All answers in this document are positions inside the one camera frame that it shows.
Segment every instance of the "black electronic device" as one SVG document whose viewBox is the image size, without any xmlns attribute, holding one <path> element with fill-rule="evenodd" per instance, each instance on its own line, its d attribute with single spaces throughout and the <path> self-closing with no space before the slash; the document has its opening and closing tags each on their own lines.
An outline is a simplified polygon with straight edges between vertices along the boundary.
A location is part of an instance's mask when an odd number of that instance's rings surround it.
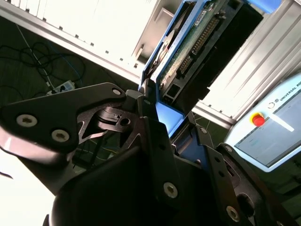
<svg viewBox="0 0 301 226">
<path fill-rule="evenodd" d="M 161 76 L 160 100 L 187 115 L 261 20 L 243 1 L 207 2 Z"/>
</svg>

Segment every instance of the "screw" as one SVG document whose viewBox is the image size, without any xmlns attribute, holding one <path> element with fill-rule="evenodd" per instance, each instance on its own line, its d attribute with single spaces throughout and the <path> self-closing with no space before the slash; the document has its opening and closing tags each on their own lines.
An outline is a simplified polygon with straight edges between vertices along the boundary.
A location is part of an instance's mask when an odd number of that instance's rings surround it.
<svg viewBox="0 0 301 226">
<path fill-rule="evenodd" d="M 230 153 L 232 152 L 232 149 L 229 146 L 225 146 L 225 149 Z"/>
<path fill-rule="evenodd" d="M 163 184 L 165 194 L 174 199 L 178 196 L 178 189 L 170 182 L 165 182 Z"/>
<path fill-rule="evenodd" d="M 112 89 L 113 90 L 113 93 L 115 93 L 116 95 L 120 95 L 121 92 L 118 90 L 118 89 Z"/>
<path fill-rule="evenodd" d="M 233 221 L 239 222 L 239 215 L 238 215 L 236 209 L 234 209 L 232 206 L 227 206 L 226 211 L 227 211 L 227 214 L 229 215 L 229 217 Z"/>
<path fill-rule="evenodd" d="M 204 134 L 207 134 L 207 130 L 205 130 L 204 128 L 200 128 L 200 129 Z"/>
<path fill-rule="evenodd" d="M 57 142 L 65 142 L 70 138 L 69 133 L 62 129 L 56 129 L 55 131 L 53 131 L 51 133 L 51 137 Z"/>
<path fill-rule="evenodd" d="M 38 123 L 38 120 L 30 114 L 21 114 L 17 117 L 16 122 L 23 127 L 32 127 Z"/>
<path fill-rule="evenodd" d="M 151 104 L 150 101 L 148 101 L 148 100 L 144 100 L 144 102 L 147 103 L 148 105 Z"/>
</svg>

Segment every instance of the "red emergency stop button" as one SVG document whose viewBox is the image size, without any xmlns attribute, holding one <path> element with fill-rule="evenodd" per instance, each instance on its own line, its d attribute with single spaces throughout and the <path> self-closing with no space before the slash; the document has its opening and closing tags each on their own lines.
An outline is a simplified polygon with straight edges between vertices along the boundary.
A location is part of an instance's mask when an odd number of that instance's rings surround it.
<svg viewBox="0 0 301 226">
<path fill-rule="evenodd" d="M 255 126 L 262 126 L 265 123 L 265 119 L 262 114 L 256 113 L 252 115 L 252 123 Z"/>
</svg>

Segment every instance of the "power strip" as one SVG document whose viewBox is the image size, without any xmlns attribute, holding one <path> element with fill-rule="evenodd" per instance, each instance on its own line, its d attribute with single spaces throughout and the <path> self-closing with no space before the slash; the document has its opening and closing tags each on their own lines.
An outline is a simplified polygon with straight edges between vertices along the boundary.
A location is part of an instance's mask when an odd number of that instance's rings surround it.
<svg viewBox="0 0 301 226">
<path fill-rule="evenodd" d="M 75 89 L 74 82 L 68 80 L 67 82 L 64 82 L 63 84 L 56 87 L 54 90 L 49 91 L 47 94 L 52 95 L 55 93 L 63 93 L 63 92 L 70 91 L 73 89 Z"/>
</svg>

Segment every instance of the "green circuit board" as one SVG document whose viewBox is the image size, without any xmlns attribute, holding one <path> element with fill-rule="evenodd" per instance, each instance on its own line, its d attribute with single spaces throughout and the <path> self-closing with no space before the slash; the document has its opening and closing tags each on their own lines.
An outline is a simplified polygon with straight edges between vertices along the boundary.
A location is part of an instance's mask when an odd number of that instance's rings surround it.
<svg viewBox="0 0 301 226">
<path fill-rule="evenodd" d="M 164 87 L 168 79 L 175 77 L 179 68 L 182 72 L 187 69 L 192 61 L 189 53 L 197 53 L 200 50 L 211 33 L 210 31 L 217 25 L 218 19 L 214 15 L 220 11 L 224 3 L 225 0 L 212 0 L 204 5 L 194 25 L 163 72 L 160 80 L 160 89 Z"/>
</svg>

